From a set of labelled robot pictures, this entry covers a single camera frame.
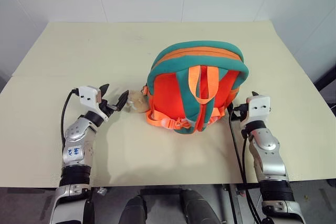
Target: teal backpack trim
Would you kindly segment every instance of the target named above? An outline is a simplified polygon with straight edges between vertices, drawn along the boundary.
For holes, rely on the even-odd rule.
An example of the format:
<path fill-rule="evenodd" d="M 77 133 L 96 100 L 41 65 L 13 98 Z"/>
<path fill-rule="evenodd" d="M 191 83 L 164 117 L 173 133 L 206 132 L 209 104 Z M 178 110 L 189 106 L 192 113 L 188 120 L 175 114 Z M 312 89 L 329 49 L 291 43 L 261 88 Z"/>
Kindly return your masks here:
<path fill-rule="evenodd" d="M 207 104 L 206 104 L 206 110 L 205 110 L 205 117 L 203 123 L 208 123 L 212 114 L 212 111 L 214 110 L 215 105 L 215 98 L 212 98 Z"/>
<path fill-rule="evenodd" d="M 242 52 L 239 50 L 238 47 L 236 47 L 235 45 L 232 45 L 231 43 L 222 42 L 222 41 L 214 41 L 214 40 L 196 40 L 196 41 L 181 42 L 181 43 L 173 44 L 167 47 L 161 53 L 159 53 L 157 58 L 154 60 L 152 68 L 166 54 L 169 54 L 170 52 L 178 50 L 178 49 L 190 48 L 190 47 L 215 47 L 215 48 L 226 49 L 226 50 L 229 50 L 239 55 L 242 62 L 244 62 L 244 57 L 243 57 Z"/>
<path fill-rule="evenodd" d="M 161 62 L 155 68 L 151 70 L 147 78 L 147 85 L 150 93 L 154 95 L 154 80 L 156 76 L 162 73 L 175 73 L 189 67 L 205 65 L 219 67 L 227 70 L 237 70 L 239 75 L 233 85 L 233 89 L 238 88 L 247 78 L 248 69 L 247 67 L 239 60 L 228 59 L 228 58 L 219 58 L 211 56 L 190 56 L 186 55 L 179 58 L 174 58 Z"/>
<path fill-rule="evenodd" d="M 189 69 L 184 69 L 182 71 L 176 72 L 176 78 L 180 86 L 180 93 L 185 116 L 189 120 L 196 122 L 199 114 L 200 104 L 196 101 L 189 89 L 188 74 Z"/>

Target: floor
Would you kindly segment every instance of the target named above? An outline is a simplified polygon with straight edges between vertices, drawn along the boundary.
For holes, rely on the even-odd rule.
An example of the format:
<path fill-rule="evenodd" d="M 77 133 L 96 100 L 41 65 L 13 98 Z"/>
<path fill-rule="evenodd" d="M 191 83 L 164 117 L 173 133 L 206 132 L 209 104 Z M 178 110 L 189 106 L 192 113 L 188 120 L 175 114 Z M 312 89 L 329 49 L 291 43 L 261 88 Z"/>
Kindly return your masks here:
<path fill-rule="evenodd" d="M 336 188 L 325 180 L 291 183 L 295 199 L 299 202 L 307 224 L 336 223 Z M 143 194 L 148 206 L 147 224 L 185 224 L 178 195 L 153 195 L 152 188 L 190 188 L 198 191 L 213 207 L 223 223 L 233 224 L 229 194 L 221 185 L 178 185 L 154 187 L 111 187 L 105 196 L 93 195 L 96 224 L 117 224 L 126 202 Z M 250 194 L 261 213 L 259 189 Z M 52 189 L 0 188 L 0 222 L 6 224 L 48 223 L 53 203 Z M 246 198 L 238 194 L 239 210 L 244 224 L 253 224 Z"/>

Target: black cable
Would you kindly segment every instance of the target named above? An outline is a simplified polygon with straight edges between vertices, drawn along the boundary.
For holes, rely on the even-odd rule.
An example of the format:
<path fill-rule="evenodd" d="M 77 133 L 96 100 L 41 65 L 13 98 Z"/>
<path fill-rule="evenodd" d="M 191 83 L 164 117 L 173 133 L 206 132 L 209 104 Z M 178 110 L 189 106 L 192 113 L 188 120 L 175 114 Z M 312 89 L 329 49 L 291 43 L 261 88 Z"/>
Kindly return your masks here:
<path fill-rule="evenodd" d="M 248 203 L 248 207 L 250 208 L 251 214 L 253 218 L 256 220 L 258 219 L 259 223 L 261 223 L 261 219 L 259 217 L 259 214 L 257 212 L 257 209 L 255 208 L 252 198 L 250 196 L 250 193 L 247 189 L 247 178 L 246 178 L 246 169 L 245 169 L 245 149 L 246 149 L 246 143 L 247 143 L 247 138 L 244 139 L 244 144 L 243 144 L 243 151 L 242 151 L 242 163 L 243 163 L 243 176 L 244 176 L 244 181 L 245 181 L 245 192 L 246 192 L 246 199 Z"/>
<path fill-rule="evenodd" d="M 65 110 L 67 108 L 68 102 L 72 96 L 72 94 L 76 94 L 79 95 L 79 91 L 78 89 L 73 89 L 70 91 L 70 93 L 68 94 L 67 99 L 65 100 L 63 109 L 62 109 L 62 114 L 61 114 L 61 139 L 62 139 L 62 151 L 64 150 L 65 147 L 65 137 L 64 137 L 64 114 L 65 114 Z"/>
<path fill-rule="evenodd" d="M 242 156 L 243 158 L 243 164 L 244 164 L 244 167 L 242 166 L 242 163 L 240 162 L 240 158 L 239 158 L 239 152 L 238 152 L 238 147 L 237 147 L 237 142 L 236 142 L 236 137 L 235 137 L 235 133 L 233 131 L 233 127 L 232 127 L 232 115 L 233 115 L 234 111 L 232 110 L 230 115 L 229 115 L 229 126 L 230 126 L 230 130 L 231 130 L 231 135 L 232 135 L 232 139 L 233 139 L 233 144 L 234 144 L 234 147 L 235 147 L 235 152 L 236 152 L 236 156 L 237 156 L 237 161 L 238 161 L 238 166 L 239 166 L 239 170 L 240 170 L 240 175 L 242 177 L 242 180 L 243 180 L 243 185 L 245 187 L 245 192 L 246 192 L 246 199 L 247 199 L 247 203 L 248 203 L 248 207 L 251 211 L 251 214 L 256 222 L 256 224 L 261 224 L 261 219 L 259 217 L 259 214 L 253 204 L 253 201 L 251 199 L 251 196 L 250 196 L 250 193 L 247 189 L 247 180 L 246 180 L 246 173 L 245 173 L 245 157 L 244 155 Z M 247 138 L 244 139 L 244 146 L 243 146 L 243 149 L 244 149 L 244 153 L 245 153 L 245 148 L 246 148 L 246 142 L 247 142 Z"/>

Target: orange strap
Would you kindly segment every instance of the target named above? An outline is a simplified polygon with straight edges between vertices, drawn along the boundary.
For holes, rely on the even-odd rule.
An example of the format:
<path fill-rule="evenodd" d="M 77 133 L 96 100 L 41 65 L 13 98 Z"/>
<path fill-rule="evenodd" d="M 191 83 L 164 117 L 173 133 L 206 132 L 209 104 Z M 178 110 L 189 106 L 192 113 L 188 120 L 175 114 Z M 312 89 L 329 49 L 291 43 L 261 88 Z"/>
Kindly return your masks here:
<path fill-rule="evenodd" d="M 196 95 L 197 83 L 199 80 L 199 75 L 201 74 L 201 66 L 193 66 L 189 68 L 189 88 L 197 102 L 200 104 L 205 104 L 209 102 L 218 91 L 219 73 L 217 67 L 207 67 L 207 84 L 208 84 L 208 98 L 202 99 Z"/>
<path fill-rule="evenodd" d="M 209 126 L 210 124 L 213 124 L 213 123 L 216 122 L 218 119 L 220 119 L 219 116 L 212 116 L 212 117 L 209 119 L 209 122 L 207 123 L 207 126 Z"/>
<path fill-rule="evenodd" d="M 220 107 L 220 108 L 214 108 L 212 110 L 211 117 L 213 117 L 213 116 L 220 116 L 220 117 L 224 116 L 225 115 L 225 108 L 226 108 L 225 106 Z"/>
<path fill-rule="evenodd" d="M 191 125 L 186 119 L 177 120 L 169 118 L 167 115 L 154 110 L 153 113 L 151 110 L 146 112 L 147 122 L 154 126 L 165 127 L 166 129 L 180 130 L 182 128 L 189 129 Z"/>
<path fill-rule="evenodd" d="M 141 93 L 142 93 L 142 95 L 147 95 L 148 94 L 148 86 L 147 85 L 142 87 Z"/>

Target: backpack handle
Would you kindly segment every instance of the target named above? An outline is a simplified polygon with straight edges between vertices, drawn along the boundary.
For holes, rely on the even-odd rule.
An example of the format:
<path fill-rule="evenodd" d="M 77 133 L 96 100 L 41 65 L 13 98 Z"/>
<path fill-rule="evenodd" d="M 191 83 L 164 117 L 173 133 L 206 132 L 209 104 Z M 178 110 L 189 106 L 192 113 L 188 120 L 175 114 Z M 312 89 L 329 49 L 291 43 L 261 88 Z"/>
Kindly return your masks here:
<path fill-rule="evenodd" d="M 207 84 L 208 84 L 207 99 L 199 98 L 196 95 L 196 88 L 198 80 L 200 78 L 200 74 L 201 74 L 201 66 L 190 67 L 188 73 L 188 83 L 190 91 L 197 100 L 197 102 L 199 102 L 200 104 L 205 104 L 209 102 L 217 94 L 219 83 L 218 67 L 211 67 L 211 66 L 207 67 Z"/>

